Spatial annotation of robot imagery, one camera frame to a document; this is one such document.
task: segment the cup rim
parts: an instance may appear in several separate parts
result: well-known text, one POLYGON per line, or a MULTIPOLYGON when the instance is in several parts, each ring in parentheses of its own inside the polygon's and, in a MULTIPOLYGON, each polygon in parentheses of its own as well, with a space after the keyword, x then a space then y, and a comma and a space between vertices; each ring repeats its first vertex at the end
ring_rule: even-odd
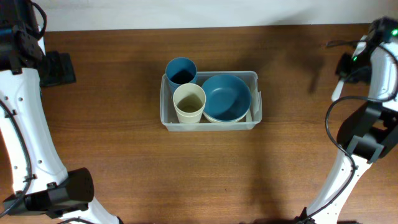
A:
POLYGON ((192 118, 192 117, 197 116, 198 111, 204 111, 204 110, 205 110, 205 106, 206 106, 206 100, 207 100, 207 97, 206 97, 205 91, 203 90, 203 88, 202 88, 200 85, 197 85, 197 84, 195 84, 195 83, 185 83, 185 84, 181 84, 181 85, 174 91, 174 93, 173 93, 173 105, 174 105, 175 110, 178 110, 178 112, 179 112, 180 115, 182 115, 182 116, 184 116, 184 117, 187 117, 187 118, 192 118), (181 88, 181 86, 185 86, 185 85, 193 85, 193 86, 199 87, 199 89, 203 92, 203 95, 205 96, 205 102, 203 103, 203 106, 202 106, 199 110, 197 110, 197 111, 195 111, 195 112, 189 113, 189 112, 182 111, 182 110, 181 110, 180 108, 178 108, 178 106, 175 104, 175 101, 174 101, 174 99, 175 99, 174 94, 177 92, 177 90, 178 90, 179 88, 181 88))
POLYGON ((196 72, 195 72, 195 75, 193 76, 193 78, 192 78, 188 83, 192 82, 192 81, 195 79, 195 77, 198 76, 198 68, 197 68, 197 65, 195 64, 195 62, 193 62, 191 59, 189 59, 189 58, 187 58, 187 57, 176 57, 176 58, 174 58, 173 60, 171 60, 171 61, 168 62, 168 64, 166 65, 166 69, 165 69, 165 74, 166 74, 167 80, 168 80, 170 83, 173 83, 173 84, 176 84, 176 85, 184 85, 184 84, 187 84, 187 83, 184 83, 184 84, 175 83, 175 82, 173 82, 172 80, 170 80, 170 79, 169 79, 169 76, 167 75, 167 68, 169 67, 170 63, 172 63, 174 60, 177 60, 177 59, 187 59, 187 60, 189 60, 190 62, 192 62, 193 66, 195 66, 195 71, 196 71, 196 72))

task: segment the blue cup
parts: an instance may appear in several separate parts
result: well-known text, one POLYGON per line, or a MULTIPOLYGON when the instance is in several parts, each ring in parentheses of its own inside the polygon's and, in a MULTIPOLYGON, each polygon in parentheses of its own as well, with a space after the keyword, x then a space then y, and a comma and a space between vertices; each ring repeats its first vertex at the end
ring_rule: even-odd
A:
POLYGON ((166 67, 166 76, 172 94, 182 84, 195 83, 198 79, 198 70, 191 60, 179 57, 171 60, 166 67))

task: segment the white wall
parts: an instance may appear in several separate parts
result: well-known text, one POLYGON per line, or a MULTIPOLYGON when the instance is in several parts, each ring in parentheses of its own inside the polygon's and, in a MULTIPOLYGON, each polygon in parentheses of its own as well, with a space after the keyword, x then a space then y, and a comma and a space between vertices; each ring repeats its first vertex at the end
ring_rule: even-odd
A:
POLYGON ((341 24, 371 22, 381 16, 398 19, 398 0, 34 1, 45 9, 49 30, 341 24))

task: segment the clear plastic bin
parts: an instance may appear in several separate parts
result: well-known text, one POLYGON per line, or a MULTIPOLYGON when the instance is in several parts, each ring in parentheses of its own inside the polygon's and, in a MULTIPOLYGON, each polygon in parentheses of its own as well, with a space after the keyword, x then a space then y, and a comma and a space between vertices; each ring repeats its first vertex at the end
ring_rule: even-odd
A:
POLYGON ((241 78, 250 88, 252 103, 250 111, 238 123, 211 123, 202 116, 200 123, 180 124, 174 109, 172 94, 166 74, 162 77, 160 89, 160 119, 169 131, 232 131, 250 130, 260 123, 262 118, 261 92, 257 88, 258 76, 255 72, 198 72, 197 85, 202 84, 214 75, 230 74, 241 78))

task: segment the cup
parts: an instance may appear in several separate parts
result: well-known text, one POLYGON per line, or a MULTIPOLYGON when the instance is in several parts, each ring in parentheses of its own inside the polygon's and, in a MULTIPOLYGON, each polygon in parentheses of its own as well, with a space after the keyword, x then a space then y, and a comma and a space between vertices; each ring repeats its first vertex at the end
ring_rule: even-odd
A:
POLYGON ((197 73, 197 66, 191 60, 184 57, 171 60, 166 67, 166 76, 172 94, 180 85, 196 83, 197 73))
POLYGON ((193 83, 180 85, 173 94, 173 104, 180 123, 199 123, 206 105, 206 94, 193 83))

